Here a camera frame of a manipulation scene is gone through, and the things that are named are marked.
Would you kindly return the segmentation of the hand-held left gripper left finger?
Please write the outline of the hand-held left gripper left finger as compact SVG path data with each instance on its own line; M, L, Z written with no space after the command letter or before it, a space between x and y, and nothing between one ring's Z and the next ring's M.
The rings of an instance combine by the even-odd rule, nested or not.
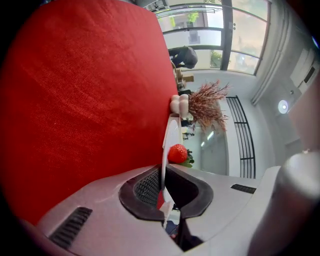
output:
M72 256L181 256L157 207L161 168L93 181L50 209L37 228Z

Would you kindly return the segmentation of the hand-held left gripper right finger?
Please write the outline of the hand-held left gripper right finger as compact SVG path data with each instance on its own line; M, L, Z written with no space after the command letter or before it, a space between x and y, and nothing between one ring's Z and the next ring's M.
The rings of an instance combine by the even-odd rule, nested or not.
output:
M186 219L191 235L202 240L193 252L247 252L271 199L279 166L265 170L261 179L213 174L170 164L168 168L206 182L213 199L204 213Z

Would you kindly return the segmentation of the red strawberry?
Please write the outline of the red strawberry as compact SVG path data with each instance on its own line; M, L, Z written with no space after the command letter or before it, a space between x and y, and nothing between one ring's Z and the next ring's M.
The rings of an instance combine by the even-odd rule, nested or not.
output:
M188 158L188 151L182 144L175 144L170 147L167 159L170 163L181 164Z

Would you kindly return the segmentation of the white round plate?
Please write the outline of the white round plate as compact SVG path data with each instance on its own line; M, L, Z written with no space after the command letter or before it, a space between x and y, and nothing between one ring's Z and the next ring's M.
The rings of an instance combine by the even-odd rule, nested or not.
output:
M160 207L160 211L164 213L164 222L163 228L167 227L168 218L173 210L174 201L170 196L166 185L165 185L165 176L166 176L166 166L169 163L168 154L170 148L176 144L181 144L181 128L178 124L180 120L179 115L172 114L169 116L165 137L163 141L163 154L162 154L162 164L161 164L161 194L163 196L164 203Z

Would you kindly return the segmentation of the red tablecloth table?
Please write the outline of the red tablecloth table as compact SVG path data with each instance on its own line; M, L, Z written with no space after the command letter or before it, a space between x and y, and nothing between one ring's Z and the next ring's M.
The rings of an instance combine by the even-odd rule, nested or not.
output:
M177 93L154 13L120 0L40 6L0 69L0 187L36 225L88 183L161 163Z

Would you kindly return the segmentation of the black metal railing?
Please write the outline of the black metal railing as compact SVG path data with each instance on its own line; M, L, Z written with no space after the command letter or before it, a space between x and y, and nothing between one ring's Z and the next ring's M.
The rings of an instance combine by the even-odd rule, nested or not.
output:
M256 154L251 128L238 96L226 98L230 108L239 147L240 177L256 178Z

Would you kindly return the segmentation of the dried reddish plant white vase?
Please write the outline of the dried reddish plant white vase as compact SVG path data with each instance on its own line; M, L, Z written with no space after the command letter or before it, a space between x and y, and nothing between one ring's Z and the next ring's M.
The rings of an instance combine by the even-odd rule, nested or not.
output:
M221 110L220 101L226 98L228 91L228 84L221 87L219 81L206 82L192 94L173 95L169 108L183 119L192 116L192 121L203 131L220 128L225 132L228 117Z

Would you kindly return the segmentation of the round ceiling lamp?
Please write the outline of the round ceiling lamp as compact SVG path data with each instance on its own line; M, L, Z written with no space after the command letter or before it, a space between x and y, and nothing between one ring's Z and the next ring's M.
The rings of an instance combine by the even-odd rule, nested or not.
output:
M282 115L286 114L289 111L289 104L286 100L282 99L279 101L278 111Z

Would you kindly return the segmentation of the black-framed glass window wall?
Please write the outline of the black-framed glass window wall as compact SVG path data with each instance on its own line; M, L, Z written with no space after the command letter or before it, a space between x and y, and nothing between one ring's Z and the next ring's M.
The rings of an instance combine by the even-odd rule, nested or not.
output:
M169 50L193 48L196 71L255 76L270 26L270 0L163 0L154 13Z

